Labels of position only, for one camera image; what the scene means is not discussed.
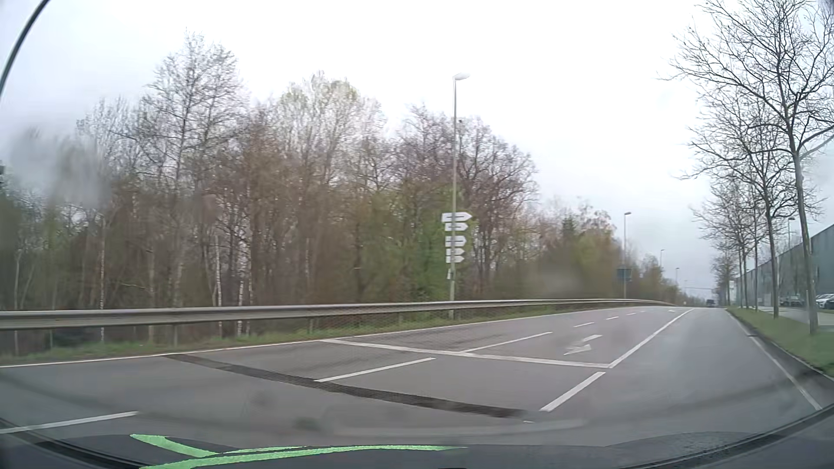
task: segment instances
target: curb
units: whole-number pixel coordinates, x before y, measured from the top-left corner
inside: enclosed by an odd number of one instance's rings
[[[726,311],[726,312],[727,312],[727,314],[731,315],[732,317],[736,318],[736,320],[737,320],[737,321],[741,322],[741,323],[742,323],[742,324],[743,324],[743,325],[744,325],[747,329],[749,329],[749,330],[751,330],[752,332],[754,332],[754,333],[756,334],[756,337],[758,337],[759,339],[763,340],[763,341],[764,341],[764,342],[766,342],[768,345],[773,346],[773,347],[776,347],[777,349],[781,350],[781,351],[782,351],[785,355],[790,356],[791,358],[793,358],[794,360],[798,361],[799,363],[802,363],[802,364],[803,364],[806,368],[810,369],[811,371],[814,371],[814,372],[815,372],[815,373],[817,373],[818,375],[823,376],[823,377],[826,377],[826,378],[827,378],[828,380],[830,380],[830,381],[834,381],[834,376],[830,376],[830,375],[828,375],[825,371],[823,371],[823,370],[819,369],[818,367],[816,367],[816,366],[812,365],[811,363],[808,363],[808,362],[807,362],[807,361],[805,361],[805,359],[803,359],[802,357],[800,357],[800,356],[796,356],[796,355],[792,354],[791,352],[789,352],[789,351],[785,350],[785,348],[784,348],[784,347],[782,347],[781,345],[777,344],[777,343],[776,343],[773,339],[771,339],[768,335],[766,335],[766,334],[765,334],[765,333],[763,333],[762,331],[758,330],[758,329],[757,329],[754,325],[752,325],[752,324],[750,324],[749,322],[745,321],[744,319],[742,319],[742,318],[741,318],[741,317],[739,317],[738,315],[733,314],[733,313],[732,313],[732,311],[728,310],[727,308],[725,308],[725,309],[724,309],[724,311]]]

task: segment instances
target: solid white line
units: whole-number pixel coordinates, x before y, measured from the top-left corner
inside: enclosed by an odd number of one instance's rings
[[[405,332],[419,332],[421,330],[438,330],[438,329],[448,329],[450,327],[461,327],[464,325],[488,325],[494,324],[496,322],[505,322],[508,320],[523,320],[523,319],[536,319],[536,318],[544,318],[544,317],[552,317],[552,316],[563,316],[563,315],[574,315],[577,313],[590,313],[591,311],[602,311],[602,310],[620,310],[625,309],[624,306],[617,307],[617,308],[599,308],[598,310],[580,310],[580,311],[568,311],[565,313],[553,313],[550,315],[537,315],[537,316],[525,316],[523,318],[509,318],[509,319],[498,319],[498,320],[484,320],[481,322],[468,322],[464,324],[450,324],[450,325],[439,325],[437,327],[424,327],[422,329],[408,329],[408,330],[395,330],[393,332],[374,332],[371,334],[361,334],[361,335],[343,335],[341,337],[334,337],[334,339],[350,339],[354,337],[371,337],[372,335],[388,335],[388,334],[403,334]],[[280,345],[293,345],[293,344],[308,344],[313,342],[320,342],[321,339],[309,339],[309,340],[294,340],[292,342],[280,342],[278,344],[257,344],[257,345],[235,345],[231,347],[221,347],[218,349],[203,349],[203,350],[177,350],[177,351],[170,351],[170,352],[161,352],[161,353],[153,353],[147,355],[132,355],[132,356],[112,356],[109,358],[86,358],[82,360],[70,360],[70,361],[48,361],[43,363],[20,363],[17,365],[0,365],[0,369],[2,368],[23,368],[26,366],[48,366],[48,365],[69,365],[72,363],[92,363],[96,361],[115,361],[115,360],[134,360],[137,358],[153,358],[153,357],[160,357],[160,356],[169,356],[172,354],[195,354],[195,353],[208,353],[208,352],[215,352],[215,351],[227,351],[227,350],[243,350],[243,349],[257,349],[260,347],[277,347]]]
[[[616,359],[616,360],[612,361],[611,363],[609,363],[609,364],[608,364],[608,367],[609,367],[609,368],[614,368],[615,366],[619,365],[619,364],[620,364],[623,360],[625,360],[626,358],[628,358],[629,356],[631,356],[631,354],[633,354],[634,352],[638,351],[638,350],[639,350],[639,349],[640,349],[643,345],[647,344],[647,343],[649,342],[649,340],[654,339],[654,338],[655,338],[655,335],[660,334],[661,332],[663,332],[663,330],[664,330],[665,328],[667,328],[667,327],[669,327],[670,325],[672,325],[672,323],[673,323],[673,322],[675,322],[676,320],[679,320],[681,317],[683,317],[683,315],[685,315],[686,313],[688,313],[688,312],[690,312],[690,311],[692,311],[692,310],[694,310],[694,309],[695,309],[695,308],[692,308],[691,310],[686,310],[686,311],[684,311],[684,312],[680,313],[678,316],[675,316],[675,319],[673,319],[673,320],[671,320],[671,321],[669,321],[669,322],[665,323],[665,324],[664,324],[664,325],[663,325],[660,329],[658,329],[658,330],[656,330],[656,331],[652,332],[652,333],[651,333],[651,335],[649,335],[648,337],[646,337],[645,339],[643,339],[643,340],[642,340],[639,344],[637,344],[637,345],[635,345],[635,346],[631,347],[631,350],[628,350],[628,351],[627,351],[626,353],[624,353],[624,354],[623,354],[620,358],[618,358],[618,359]]]
[[[791,383],[793,383],[796,389],[800,392],[800,394],[802,394],[805,397],[805,400],[808,401],[808,404],[811,404],[811,407],[813,407],[815,411],[822,410],[822,406],[820,406],[819,402],[817,402],[816,399],[814,399],[810,394],[808,394],[808,391],[806,391],[805,388],[802,387],[801,384],[799,384],[799,381],[797,381],[796,378],[794,378],[791,375],[791,373],[788,373],[785,367],[782,366],[781,363],[776,361],[776,359],[773,358],[773,356],[770,353],[768,353],[767,350],[765,350],[765,347],[761,343],[759,343],[756,337],[751,337],[750,340],[752,340],[754,344],[758,345],[759,350],[764,352],[764,354],[767,355],[767,358],[771,359],[773,364],[776,365],[776,367],[778,367],[782,371],[782,373],[785,373],[787,379],[791,380]]]
[[[369,342],[352,342],[349,340],[338,339],[321,339],[320,342],[327,342],[329,344],[353,345],[357,347],[370,347],[374,349],[399,350],[409,351],[414,353],[427,353],[431,355],[448,355],[448,356],[462,356],[464,358],[482,358],[486,360],[499,361],[521,361],[524,363],[541,363],[542,365],[560,365],[560,366],[579,366],[583,368],[608,368],[607,363],[586,363],[584,361],[562,361],[562,360],[548,360],[546,358],[530,358],[528,356],[503,356],[503,355],[482,355],[478,353],[457,352],[452,350],[431,350],[431,349],[417,349],[414,347],[403,347],[399,345],[388,344],[372,344]]]

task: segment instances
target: distant vehicle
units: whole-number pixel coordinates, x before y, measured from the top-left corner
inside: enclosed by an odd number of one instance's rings
[[[805,306],[805,301],[799,295],[782,296],[779,299],[779,306],[794,306],[801,308]]]

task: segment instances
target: forest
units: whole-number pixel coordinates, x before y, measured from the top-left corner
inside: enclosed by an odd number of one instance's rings
[[[413,105],[392,123],[321,72],[255,100],[234,54],[197,33],[154,76],[135,101],[91,103],[72,134],[13,140],[0,310],[448,299],[449,116]],[[620,297],[623,257],[629,297],[681,299],[653,256],[623,255],[605,211],[539,200],[530,154],[477,117],[458,128],[473,215],[459,300]],[[27,334],[17,347],[44,347]]]

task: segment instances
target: road arrow marking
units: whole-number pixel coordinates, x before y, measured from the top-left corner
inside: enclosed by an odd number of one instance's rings
[[[590,344],[585,344],[585,342],[590,342],[591,340],[599,339],[600,337],[602,337],[602,335],[599,335],[599,334],[588,335],[585,339],[578,340],[578,341],[574,342],[573,344],[568,345],[567,346],[568,351],[567,351],[567,353],[565,353],[565,355],[573,355],[575,353],[579,353],[579,352],[582,352],[582,351],[591,350]]]

